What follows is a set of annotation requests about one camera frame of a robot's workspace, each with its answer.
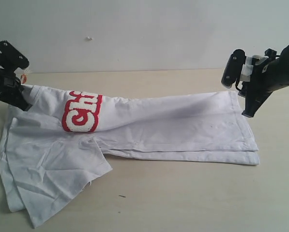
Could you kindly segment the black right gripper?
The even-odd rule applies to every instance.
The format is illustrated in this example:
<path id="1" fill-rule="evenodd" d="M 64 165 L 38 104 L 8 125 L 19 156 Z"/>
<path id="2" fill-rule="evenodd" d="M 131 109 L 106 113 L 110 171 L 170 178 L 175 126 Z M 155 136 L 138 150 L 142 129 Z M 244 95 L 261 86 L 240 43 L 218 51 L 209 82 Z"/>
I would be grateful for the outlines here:
<path id="1" fill-rule="evenodd" d="M 238 82 L 238 94 L 245 98 L 242 115 L 253 118 L 257 110 L 285 82 L 285 64 L 277 51 L 268 48 L 263 56 L 246 56 Z"/>

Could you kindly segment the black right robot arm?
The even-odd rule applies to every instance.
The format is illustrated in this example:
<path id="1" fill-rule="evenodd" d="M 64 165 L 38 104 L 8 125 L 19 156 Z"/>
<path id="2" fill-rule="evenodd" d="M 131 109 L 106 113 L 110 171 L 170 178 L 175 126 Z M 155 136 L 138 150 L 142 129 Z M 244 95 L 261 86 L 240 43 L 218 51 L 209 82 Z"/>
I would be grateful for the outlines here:
<path id="1" fill-rule="evenodd" d="M 254 117 L 274 91 L 289 87 L 289 45 L 279 55 L 269 48 L 264 57 L 253 59 L 250 80 L 242 82 L 240 92 L 245 97 L 242 115 L 248 118 Z"/>

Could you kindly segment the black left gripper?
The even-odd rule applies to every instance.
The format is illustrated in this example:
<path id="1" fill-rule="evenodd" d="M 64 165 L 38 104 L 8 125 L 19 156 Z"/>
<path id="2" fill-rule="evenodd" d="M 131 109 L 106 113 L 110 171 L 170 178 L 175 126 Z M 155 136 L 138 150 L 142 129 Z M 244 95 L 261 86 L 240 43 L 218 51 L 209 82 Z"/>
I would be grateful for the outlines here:
<path id="1" fill-rule="evenodd" d="M 15 72 L 9 72 L 0 66 L 0 101 L 28 111 L 32 104 L 28 101 L 27 90 L 20 84 Z"/>

